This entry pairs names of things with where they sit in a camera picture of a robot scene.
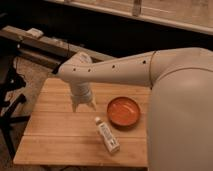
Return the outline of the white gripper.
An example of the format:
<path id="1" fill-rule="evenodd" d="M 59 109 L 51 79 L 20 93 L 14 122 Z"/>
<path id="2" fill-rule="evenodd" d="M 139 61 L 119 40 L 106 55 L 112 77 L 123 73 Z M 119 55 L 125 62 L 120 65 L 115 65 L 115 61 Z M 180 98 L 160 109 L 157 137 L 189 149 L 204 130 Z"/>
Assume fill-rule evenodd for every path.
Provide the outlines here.
<path id="1" fill-rule="evenodd" d="M 77 111 L 79 104 L 88 103 L 88 106 L 96 110 L 96 102 L 92 101 L 93 94 L 89 83 L 70 84 L 73 112 Z"/>

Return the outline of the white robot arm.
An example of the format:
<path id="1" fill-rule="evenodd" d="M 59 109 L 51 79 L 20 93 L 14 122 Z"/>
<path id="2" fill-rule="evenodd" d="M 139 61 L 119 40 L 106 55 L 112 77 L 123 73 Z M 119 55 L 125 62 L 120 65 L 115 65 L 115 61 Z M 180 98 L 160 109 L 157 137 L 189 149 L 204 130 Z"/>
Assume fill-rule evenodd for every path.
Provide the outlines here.
<path id="1" fill-rule="evenodd" d="M 213 51 L 158 50 L 99 63 L 78 52 L 57 75 L 74 106 L 92 100 L 91 82 L 149 87 L 149 171 L 213 171 Z"/>

